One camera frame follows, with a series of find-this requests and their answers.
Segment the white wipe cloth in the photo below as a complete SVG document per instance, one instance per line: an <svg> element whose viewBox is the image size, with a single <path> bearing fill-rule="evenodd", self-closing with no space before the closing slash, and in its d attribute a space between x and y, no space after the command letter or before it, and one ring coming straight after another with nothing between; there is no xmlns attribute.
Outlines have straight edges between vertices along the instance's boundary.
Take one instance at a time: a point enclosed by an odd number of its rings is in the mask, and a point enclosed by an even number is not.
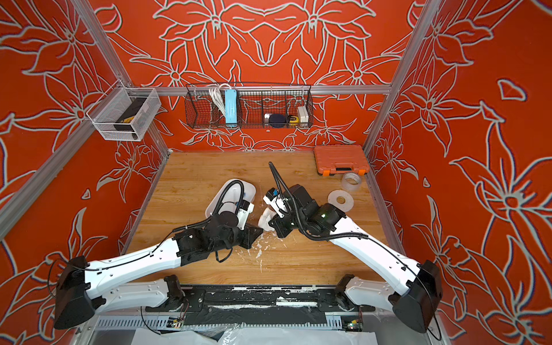
<svg viewBox="0 0 552 345"><path fill-rule="evenodd" d="M266 208L261 217L259 218L257 226L262 228L263 231L272 231L275 232L275 228L270 226L269 222L277 216L277 213L274 212L270 207Z"/></svg>

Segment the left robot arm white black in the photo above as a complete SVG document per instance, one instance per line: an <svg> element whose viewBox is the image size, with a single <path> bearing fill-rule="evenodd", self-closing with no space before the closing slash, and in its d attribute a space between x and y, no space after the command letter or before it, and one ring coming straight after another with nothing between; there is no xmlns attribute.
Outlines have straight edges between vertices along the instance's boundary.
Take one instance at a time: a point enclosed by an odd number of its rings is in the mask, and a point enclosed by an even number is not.
<svg viewBox="0 0 552 345"><path fill-rule="evenodd" d="M140 284L138 279L205 260L221 250L249 249L262 233L262 228L240 224L236 214L224 211L177 227L143 250L91 262L84 256L73 258L55 287L54 328L71 329L103 311L135 307L178 311L186 296L175 275L159 283Z"/></svg>

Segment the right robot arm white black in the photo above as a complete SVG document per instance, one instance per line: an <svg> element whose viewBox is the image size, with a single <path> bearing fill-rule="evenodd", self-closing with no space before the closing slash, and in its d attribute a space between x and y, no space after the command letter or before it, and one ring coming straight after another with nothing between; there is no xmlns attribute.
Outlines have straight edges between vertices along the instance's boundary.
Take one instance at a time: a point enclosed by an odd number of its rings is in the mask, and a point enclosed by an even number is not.
<svg viewBox="0 0 552 345"><path fill-rule="evenodd" d="M273 209L268 224L280 238L297 229L311 241L330 242L355 256L384 279L386 285L345 275L336 288L344 308L373 306L389 310L408 328L428 331L443 297L441 270L391 249L358 226L332 204L318 205L301 185L281 193L267 191L264 202Z"/></svg>

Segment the white flat tape roll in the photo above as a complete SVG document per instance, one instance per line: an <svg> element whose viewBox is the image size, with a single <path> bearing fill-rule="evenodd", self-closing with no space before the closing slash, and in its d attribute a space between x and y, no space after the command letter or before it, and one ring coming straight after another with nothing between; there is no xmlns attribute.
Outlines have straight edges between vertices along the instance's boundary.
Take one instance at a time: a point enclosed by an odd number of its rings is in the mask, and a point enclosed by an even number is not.
<svg viewBox="0 0 552 345"><path fill-rule="evenodd" d="M354 208L353 197L344 190L335 190L328 195L328 203L343 212L349 212Z"/></svg>

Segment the white plastic tray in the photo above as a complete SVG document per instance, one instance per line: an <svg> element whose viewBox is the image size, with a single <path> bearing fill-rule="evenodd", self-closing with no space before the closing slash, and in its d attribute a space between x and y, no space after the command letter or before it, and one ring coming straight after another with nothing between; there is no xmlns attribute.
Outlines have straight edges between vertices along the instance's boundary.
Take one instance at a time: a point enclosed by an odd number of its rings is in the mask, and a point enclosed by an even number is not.
<svg viewBox="0 0 552 345"><path fill-rule="evenodd" d="M240 179L230 179L221 187L205 210L205 216L230 211L235 213L239 201L252 203L256 194L253 184Z"/></svg>

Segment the clear tape roll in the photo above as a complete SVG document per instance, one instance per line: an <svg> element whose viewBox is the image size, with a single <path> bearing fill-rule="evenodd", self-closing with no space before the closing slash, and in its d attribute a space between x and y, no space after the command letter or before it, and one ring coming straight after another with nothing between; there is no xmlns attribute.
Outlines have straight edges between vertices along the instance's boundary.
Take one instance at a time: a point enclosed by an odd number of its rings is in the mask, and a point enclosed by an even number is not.
<svg viewBox="0 0 552 345"><path fill-rule="evenodd" d="M354 172L347 172L342 177L342 189L347 192L356 192L362 187L362 177Z"/></svg>

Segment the orange tool case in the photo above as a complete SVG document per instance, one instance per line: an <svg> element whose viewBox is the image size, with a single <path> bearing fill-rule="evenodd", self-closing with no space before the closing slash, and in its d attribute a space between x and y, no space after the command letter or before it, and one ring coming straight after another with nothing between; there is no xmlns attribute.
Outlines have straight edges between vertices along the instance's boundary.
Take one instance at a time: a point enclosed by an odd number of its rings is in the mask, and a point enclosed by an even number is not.
<svg viewBox="0 0 552 345"><path fill-rule="evenodd" d="M356 173L363 176L369 163L360 145L319 145L313 149L317 173L322 176Z"/></svg>

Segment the yellow tape measure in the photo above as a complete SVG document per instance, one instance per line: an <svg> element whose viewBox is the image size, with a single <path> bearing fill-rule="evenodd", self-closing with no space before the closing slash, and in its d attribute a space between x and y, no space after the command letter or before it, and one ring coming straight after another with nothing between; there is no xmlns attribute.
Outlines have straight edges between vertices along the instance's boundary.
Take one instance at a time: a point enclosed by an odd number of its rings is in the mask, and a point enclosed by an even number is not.
<svg viewBox="0 0 552 345"><path fill-rule="evenodd" d="M287 118L287 124L290 127L298 126L298 124L300 123L300 118L298 116L288 116Z"/></svg>

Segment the white small box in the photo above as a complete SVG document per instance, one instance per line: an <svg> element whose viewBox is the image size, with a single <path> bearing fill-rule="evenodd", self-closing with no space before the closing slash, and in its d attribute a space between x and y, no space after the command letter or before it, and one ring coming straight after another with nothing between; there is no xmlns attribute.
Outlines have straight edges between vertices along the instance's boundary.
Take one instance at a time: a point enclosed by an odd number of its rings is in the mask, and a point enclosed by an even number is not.
<svg viewBox="0 0 552 345"><path fill-rule="evenodd" d="M300 124L308 124L309 115L308 115L308 111L307 111L305 106L299 106L298 107L298 117L299 117L299 123Z"/></svg>

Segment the dark round object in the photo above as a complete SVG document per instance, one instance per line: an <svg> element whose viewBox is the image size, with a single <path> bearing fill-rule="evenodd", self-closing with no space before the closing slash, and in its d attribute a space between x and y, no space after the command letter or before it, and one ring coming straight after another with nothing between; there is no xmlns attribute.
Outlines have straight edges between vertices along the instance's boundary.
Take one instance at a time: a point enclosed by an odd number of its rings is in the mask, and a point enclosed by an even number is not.
<svg viewBox="0 0 552 345"><path fill-rule="evenodd" d="M272 128L284 128L287 126L287 116L282 114L270 114L268 118L268 124Z"/></svg>

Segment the light blue box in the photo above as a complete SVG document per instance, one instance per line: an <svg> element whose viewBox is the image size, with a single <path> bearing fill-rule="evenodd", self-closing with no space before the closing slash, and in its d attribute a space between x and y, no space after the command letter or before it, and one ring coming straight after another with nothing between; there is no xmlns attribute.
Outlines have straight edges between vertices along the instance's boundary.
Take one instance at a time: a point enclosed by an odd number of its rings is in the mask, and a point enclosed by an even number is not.
<svg viewBox="0 0 552 345"><path fill-rule="evenodd" d="M228 127L236 127L238 122L237 116L237 91L227 89L224 92L225 97L225 119Z"/></svg>

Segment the clear acrylic wall box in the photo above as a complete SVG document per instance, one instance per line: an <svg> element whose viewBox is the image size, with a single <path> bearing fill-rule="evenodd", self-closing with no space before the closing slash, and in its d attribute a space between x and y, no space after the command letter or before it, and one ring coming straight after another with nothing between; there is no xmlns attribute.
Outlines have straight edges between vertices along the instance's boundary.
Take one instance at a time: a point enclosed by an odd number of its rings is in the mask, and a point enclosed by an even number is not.
<svg viewBox="0 0 552 345"><path fill-rule="evenodd" d="M86 116L106 141L139 142L160 108L160 97L155 89L135 92L116 87L104 93Z"/></svg>

